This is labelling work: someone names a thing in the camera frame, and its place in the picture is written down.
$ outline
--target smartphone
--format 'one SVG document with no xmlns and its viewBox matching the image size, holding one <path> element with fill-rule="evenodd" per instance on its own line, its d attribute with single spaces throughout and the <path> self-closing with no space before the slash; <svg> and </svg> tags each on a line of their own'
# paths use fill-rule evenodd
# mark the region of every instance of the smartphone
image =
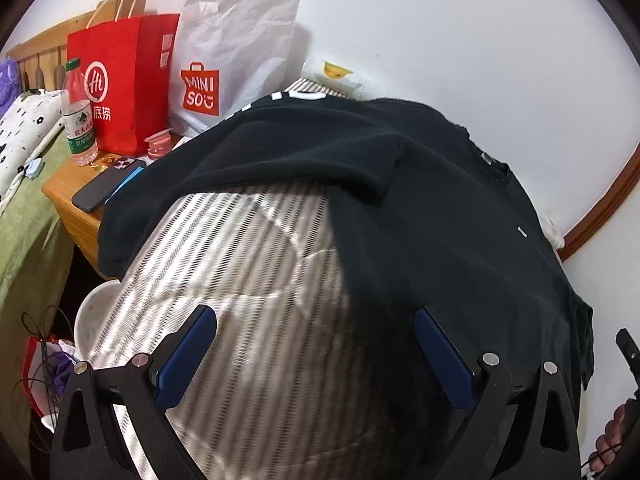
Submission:
<svg viewBox="0 0 640 480">
<path fill-rule="evenodd" d="M 71 197 L 71 203 L 85 213 L 93 213 L 103 205 L 127 177 L 146 166 L 144 160 L 121 156 Z"/>
</svg>

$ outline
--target wooden headboard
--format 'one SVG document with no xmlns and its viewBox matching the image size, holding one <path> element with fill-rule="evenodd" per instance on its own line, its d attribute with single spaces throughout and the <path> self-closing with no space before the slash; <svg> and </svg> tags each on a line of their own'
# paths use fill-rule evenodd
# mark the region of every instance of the wooden headboard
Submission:
<svg viewBox="0 0 640 480">
<path fill-rule="evenodd" d="M 129 14 L 133 0 L 124 0 L 120 17 Z M 104 6 L 96 14 L 92 25 L 97 23 L 108 22 L 114 20 L 120 0 L 107 0 Z M 138 16 L 145 12 L 146 0 L 136 0 L 136 6 L 133 9 L 132 16 Z M 25 43 L 19 43 L 7 51 L 6 56 L 15 59 L 20 64 L 20 74 L 22 75 L 22 90 L 29 88 L 41 88 L 38 85 L 38 68 L 42 70 L 44 77 L 45 90 L 59 90 L 62 86 L 62 71 L 58 69 L 58 77 L 56 77 L 56 67 L 64 66 L 66 62 L 66 37 L 85 28 L 89 20 L 94 15 L 95 10 L 85 12 L 80 16 L 59 23 L 37 36 L 34 36 Z"/>
</svg>

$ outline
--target wooden nightstand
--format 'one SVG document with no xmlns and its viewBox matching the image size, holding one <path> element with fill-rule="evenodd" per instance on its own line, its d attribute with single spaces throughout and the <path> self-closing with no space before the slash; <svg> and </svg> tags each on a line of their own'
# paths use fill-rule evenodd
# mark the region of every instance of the wooden nightstand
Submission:
<svg viewBox="0 0 640 480">
<path fill-rule="evenodd" d="M 100 164 L 101 158 L 108 155 L 111 153 L 98 152 L 96 163 Z M 43 184 L 42 192 L 53 202 L 63 225 L 84 257 L 100 274 L 97 265 L 98 228 L 102 219 L 102 208 L 88 214 L 71 203 L 71 197 L 97 175 L 97 168 L 78 166 L 70 158 Z"/>
</svg>

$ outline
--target metal screw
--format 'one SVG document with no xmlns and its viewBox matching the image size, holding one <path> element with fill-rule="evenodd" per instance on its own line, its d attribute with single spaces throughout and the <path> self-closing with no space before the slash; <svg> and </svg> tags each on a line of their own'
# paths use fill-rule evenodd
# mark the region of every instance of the metal screw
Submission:
<svg viewBox="0 0 640 480">
<path fill-rule="evenodd" d="M 76 363 L 76 366 L 74 366 L 74 372 L 78 375 L 83 374 L 86 369 L 88 368 L 86 361 L 80 361 L 79 363 Z"/>
<path fill-rule="evenodd" d="M 496 366 L 500 363 L 500 358 L 492 352 L 487 352 L 482 356 L 482 361 L 489 366 Z"/>
<path fill-rule="evenodd" d="M 140 368 L 149 362 L 148 354 L 135 354 L 131 359 L 131 364 Z"/>
<path fill-rule="evenodd" d="M 558 367 L 556 366 L 556 364 L 552 363 L 551 361 L 547 361 L 544 364 L 544 369 L 549 374 L 555 374 L 558 371 Z"/>
</svg>

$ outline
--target green bed sheet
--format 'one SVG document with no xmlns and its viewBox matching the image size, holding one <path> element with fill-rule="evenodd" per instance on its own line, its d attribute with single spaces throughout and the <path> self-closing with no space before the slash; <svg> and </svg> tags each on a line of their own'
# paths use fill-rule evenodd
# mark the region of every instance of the green bed sheet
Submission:
<svg viewBox="0 0 640 480">
<path fill-rule="evenodd" d="M 47 306 L 58 304 L 69 274 L 74 244 L 40 191 L 69 156 L 60 134 L 42 155 L 40 176 L 25 178 L 0 216 L 0 431 L 27 468 L 29 404 L 20 386 L 12 395 L 29 336 L 20 316 L 29 312 L 39 322 Z"/>
</svg>

